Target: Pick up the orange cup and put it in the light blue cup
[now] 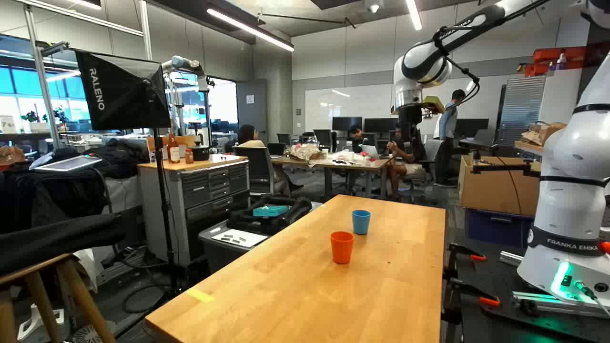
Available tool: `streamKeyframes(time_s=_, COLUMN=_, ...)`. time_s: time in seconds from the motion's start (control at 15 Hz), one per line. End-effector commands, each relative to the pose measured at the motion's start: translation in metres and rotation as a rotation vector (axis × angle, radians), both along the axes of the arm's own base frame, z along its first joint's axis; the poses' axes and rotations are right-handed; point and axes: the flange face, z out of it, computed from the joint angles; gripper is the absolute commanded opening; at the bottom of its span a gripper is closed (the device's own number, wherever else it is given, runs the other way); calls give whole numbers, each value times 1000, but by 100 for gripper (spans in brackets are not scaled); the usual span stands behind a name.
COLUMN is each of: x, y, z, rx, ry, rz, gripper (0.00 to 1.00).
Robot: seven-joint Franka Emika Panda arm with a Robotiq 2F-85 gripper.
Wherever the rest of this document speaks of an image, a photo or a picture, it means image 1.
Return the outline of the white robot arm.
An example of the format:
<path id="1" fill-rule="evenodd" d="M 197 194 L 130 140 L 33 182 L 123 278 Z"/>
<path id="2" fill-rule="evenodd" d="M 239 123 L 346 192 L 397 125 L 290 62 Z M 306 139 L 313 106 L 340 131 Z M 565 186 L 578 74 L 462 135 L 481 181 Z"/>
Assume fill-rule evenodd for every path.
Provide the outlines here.
<path id="1" fill-rule="evenodd" d="M 548 0 L 498 0 L 439 28 L 395 60 L 395 106 L 416 104 L 424 87 L 452 70 L 450 53 Z M 610 179 L 610 55 L 580 95 L 569 123 L 544 144 L 540 194 L 517 274 L 569 301 L 610 301 L 609 241 L 601 238 Z"/>

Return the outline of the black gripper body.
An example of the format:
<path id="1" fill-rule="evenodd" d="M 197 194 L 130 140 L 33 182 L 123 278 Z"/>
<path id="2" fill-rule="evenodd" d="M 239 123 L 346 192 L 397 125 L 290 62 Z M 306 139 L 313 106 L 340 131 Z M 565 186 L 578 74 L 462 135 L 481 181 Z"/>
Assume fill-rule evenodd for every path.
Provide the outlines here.
<path id="1" fill-rule="evenodd" d="M 403 125 L 418 125 L 424 116 L 424 108 L 420 102 L 399 104 L 397 112 Z"/>

